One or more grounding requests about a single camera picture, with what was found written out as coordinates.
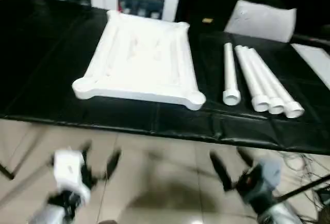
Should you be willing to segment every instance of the white foam tray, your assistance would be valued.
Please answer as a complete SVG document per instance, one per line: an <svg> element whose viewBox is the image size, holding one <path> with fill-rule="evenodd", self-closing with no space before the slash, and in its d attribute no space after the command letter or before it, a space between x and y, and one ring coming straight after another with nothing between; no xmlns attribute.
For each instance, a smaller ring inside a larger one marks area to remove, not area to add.
<svg viewBox="0 0 330 224"><path fill-rule="evenodd" d="M108 23L82 78L77 98L107 96L166 102L198 110L199 92L187 23L171 23L108 11Z"/></svg>

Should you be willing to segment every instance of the white pipe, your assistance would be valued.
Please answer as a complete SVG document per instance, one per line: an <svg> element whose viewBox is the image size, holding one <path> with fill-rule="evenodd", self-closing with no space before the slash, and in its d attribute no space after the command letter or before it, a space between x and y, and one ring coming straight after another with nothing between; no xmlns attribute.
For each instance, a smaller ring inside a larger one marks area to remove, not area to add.
<svg viewBox="0 0 330 224"><path fill-rule="evenodd" d="M248 50L250 56L250 64L251 67L257 76L259 83L261 84L263 91L268 96L270 104L269 104L269 113L271 114L280 114L284 110L284 102L281 98L278 97L277 93L273 89L273 86L270 84L267 79L264 71L262 70L260 63L256 60L254 55L251 54L251 49Z"/></svg>
<svg viewBox="0 0 330 224"><path fill-rule="evenodd" d="M237 88L233 47L231 43L224 45L225 52L225 91L223 102L228 106L237 105L241 101L241 93Z"/></svg>
<svg viewBox="0 0 330 224"><path fill-rule="evenodd" d="M269 82L272 84L274 90L277 92L278 96L283 100L284 102L284 113L288 118L296 118L304 113L304 108L295 101L292 96L288 93L288 91L284 88L284 86L281 84L281 82L277 79L277 77L274 75L274 73L268 68L268 66L265 64L261 56L257 53L257 51L253 48L249 50L250 55L253 56L256 61L259 62L259 65L261 66L265 76L269 80Z"/></svg>
<svg viewBox="0 0 330 224"><path fill-rule="evenodd" d="M252 106L253 109L257 112L264 112L268 110L269 107L269 98L265 95L257 81L256 76L254 75L250 62L247 59L249 56L248 49L240 45L235 47L239 63L241 65L247 86L249 87L251 96L252 96Z"/></svg>

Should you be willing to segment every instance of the white robot part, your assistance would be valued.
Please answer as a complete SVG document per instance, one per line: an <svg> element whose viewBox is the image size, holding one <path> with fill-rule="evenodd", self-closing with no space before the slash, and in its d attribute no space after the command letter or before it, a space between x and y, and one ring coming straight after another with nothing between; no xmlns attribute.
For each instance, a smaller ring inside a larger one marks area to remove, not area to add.
<svg viewBox="0 0 330 224"><path fill-rule="evenodd" d="M91 191L81 179L84 158L80 151L57 150L54 155L54 176L59 190L70 190L81 196L83 204L90 200Z"/></svg>

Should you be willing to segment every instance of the black table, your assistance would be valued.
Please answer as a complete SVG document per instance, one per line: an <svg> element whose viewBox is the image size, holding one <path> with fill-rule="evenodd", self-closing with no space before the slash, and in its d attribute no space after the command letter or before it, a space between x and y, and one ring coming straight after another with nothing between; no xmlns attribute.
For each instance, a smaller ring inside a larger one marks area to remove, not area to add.
<svg viewBox="0 0 330 224"><path fill-rule="evenodd" d="M0 13L1 118L330 154L330 91L290 44L191 27L196 79L207 99L200 110L107 97L79 100L71 84L89 65L106 11L52 0L2 0ZM254 47L305 114L287 119L255 112L238 65L242 101L224 105L226 42Z"/></svg>

